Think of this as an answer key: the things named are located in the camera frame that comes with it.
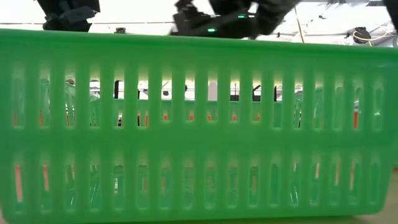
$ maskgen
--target floor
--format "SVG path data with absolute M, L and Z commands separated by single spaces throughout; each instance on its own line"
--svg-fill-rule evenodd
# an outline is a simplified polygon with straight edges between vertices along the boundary
M 242 224 L 243 221 L 222 221 L 222 224 Z M 244 222 L 245 224 L 393 224 L 398 223 L 398 170 L 395 170 L 389 187 L 389 193 L 384 210 L 376 215 L 362 215 L 358 217 L 330 217 L 308 219 L 262 220 Z M 1 218 L 0 224 L 6 224 Z

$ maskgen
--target basket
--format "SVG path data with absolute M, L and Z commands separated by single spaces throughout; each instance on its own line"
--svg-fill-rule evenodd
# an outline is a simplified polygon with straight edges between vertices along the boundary
M 336 216 L 383 208 L 397 157 L 395 50 L 0 30 L 0 54 L 2 83 L 10 83 L 0 88 L 0 203 L 9 223 Z M 65 116 L 70 78 L 73 126 Z M 160 90 L 170 78 L 165 120 Z M 195 80 L 191 106 L 184 99 L 188 78 Z M 24 123 L 14 125 L 18 79 L 25 113 Z M 41 126 L 43 79 L 50 103 Z M 93 79 L 101 82 L 101 98 L 90 103 Z M 143 102 L 137 84 L 146 79 Z M 216 103 L 207 101 L 209 79 L 218 83 Z M 230 103 L 236 79 L 239 102 Z M 125 84 L 122 126 L 115 120 L 115 80 Z M 253 82 L 261 82 L 257 104 Z M 276 83 L 283 85 L 280 103 L 273 102 Z M 301 103 L 295 103 L 298 84 Z M 141 103 L 147 124 L 138 126 Z

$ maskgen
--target green plastic basket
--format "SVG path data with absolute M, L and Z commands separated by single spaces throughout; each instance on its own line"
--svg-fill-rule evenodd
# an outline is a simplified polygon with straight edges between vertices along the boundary
M 334 216 L 383 208 L 397 156 L 395 50 L 0 30 L 0 54 L 0 203 L 9 223 Z M 74 126 L 65 116 L 70 78 Z M 166 121 L 160 90 L 170 78 Z M 188 78 L 195 80 L 195 101 L 186 103 Z M 50 90 L 43 126 L 40 79 Z M 101 82 L 101 98 L 92 103 L 91 79 Z M 149 82 L 147 101 L 137 100 L 141 79 Z M 207 101 L 209 79 L 218 82 L 216 103 Z M 230 103 L 236 79 L 240 101 Z M 115 80 L 125 87 L 121 127 Z M 262 84 L 257 104 L 254 80 Z M 283 84 L 280 103 L 273 102 L 276 83 Z M 296 84 L 303 85 L 301 103 Z M 12 94 L 19 88 L 23 101 Z M 18 103 L 24 122 L 15 125 Z M 137 125 L 139 111 L 147 126 Z

